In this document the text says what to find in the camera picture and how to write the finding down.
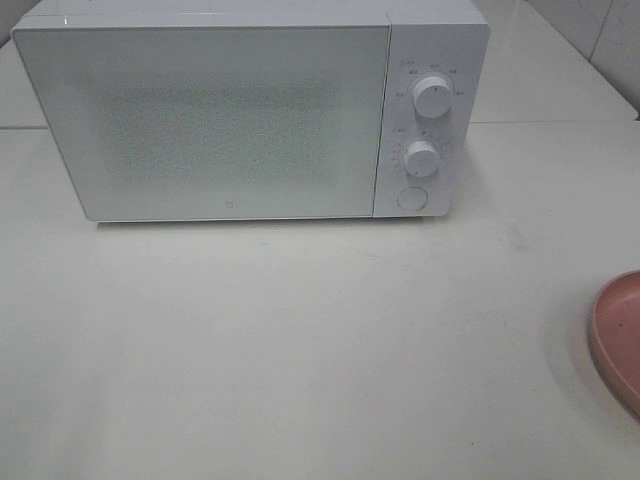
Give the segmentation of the white round door button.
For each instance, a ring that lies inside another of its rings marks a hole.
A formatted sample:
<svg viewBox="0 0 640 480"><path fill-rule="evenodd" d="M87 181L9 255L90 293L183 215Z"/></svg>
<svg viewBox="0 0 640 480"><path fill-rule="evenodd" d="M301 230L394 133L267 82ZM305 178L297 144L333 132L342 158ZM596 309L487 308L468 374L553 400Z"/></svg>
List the white round door button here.
<svg viewBox="0 0 640 480"><path fill-rule="evenodd" d="M422 211L428 202L428 194L421 187L408 187L402 190L397 197L398 206L409 212Z"/></svg>

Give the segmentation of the white microwave door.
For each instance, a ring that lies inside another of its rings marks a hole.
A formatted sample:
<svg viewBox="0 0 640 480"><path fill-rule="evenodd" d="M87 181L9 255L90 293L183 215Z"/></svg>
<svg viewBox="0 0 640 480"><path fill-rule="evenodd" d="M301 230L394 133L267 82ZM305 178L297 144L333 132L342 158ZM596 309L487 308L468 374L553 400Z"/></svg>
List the white microwave door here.
<svg viewBox="0 0 640 480"><path fill-rule="evenodd" d="M87 218L363 217L389 31L22 30Z"/></svg>

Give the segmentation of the pink round plate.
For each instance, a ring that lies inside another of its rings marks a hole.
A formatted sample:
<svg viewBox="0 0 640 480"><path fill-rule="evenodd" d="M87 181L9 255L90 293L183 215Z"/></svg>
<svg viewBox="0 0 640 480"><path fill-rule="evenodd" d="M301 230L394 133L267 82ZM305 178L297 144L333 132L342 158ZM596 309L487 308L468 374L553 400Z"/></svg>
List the pink round plate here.
<svg viewBox="0 0 640 480"><path fill-rule="evenodd" d="M613 396L639 418L639 271L621 274L598 292L589 320L589 349Z"/></svg>

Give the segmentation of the white lower timer knob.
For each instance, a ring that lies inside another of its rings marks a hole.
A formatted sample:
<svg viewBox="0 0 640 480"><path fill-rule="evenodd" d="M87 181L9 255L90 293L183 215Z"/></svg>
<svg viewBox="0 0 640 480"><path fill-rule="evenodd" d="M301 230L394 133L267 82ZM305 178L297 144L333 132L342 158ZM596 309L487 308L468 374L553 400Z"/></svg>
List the white lower timer knob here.
<svg viewBox="0 0 640 480"><path fill-rule="evenodd" d="M426 140L411 143L403 157L406 172L417 178L426 178L434 174L440 166L440 160L437 148Z"/></svg>

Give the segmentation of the white upper power knob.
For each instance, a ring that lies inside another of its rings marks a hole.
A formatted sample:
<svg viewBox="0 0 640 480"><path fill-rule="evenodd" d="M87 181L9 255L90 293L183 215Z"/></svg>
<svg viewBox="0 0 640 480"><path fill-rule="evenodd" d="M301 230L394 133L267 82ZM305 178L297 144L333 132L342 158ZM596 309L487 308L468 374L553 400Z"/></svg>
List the white upper power knob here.
<svg viewBox="0 0 640 480"><path fill-rule="evenodd" d="M416 114L436 119L450 110L454 85L444 74L429 72L414 83L410 93Z"/></svg>

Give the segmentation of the white microwave oven body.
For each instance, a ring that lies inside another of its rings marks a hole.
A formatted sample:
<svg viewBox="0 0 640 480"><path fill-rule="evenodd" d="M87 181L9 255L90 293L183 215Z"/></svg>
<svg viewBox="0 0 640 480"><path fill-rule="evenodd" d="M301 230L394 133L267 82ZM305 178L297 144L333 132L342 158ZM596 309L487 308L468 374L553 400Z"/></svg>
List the white microwave oven body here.
<svg viewBox="0 0 640 480"><path fill-rule="evenodd" d="M452 178L461 159L490 37L469 1L43 1L12 30L286 29L384 26L389 31L373 210L363 217L437 217L450 209ZM410 89L429 72L454 85L450 110L418 116ZM430 141L440 153L429 177L410 176L406 148ZM409 212L398 194L421 187L426 207Z"/></svg>

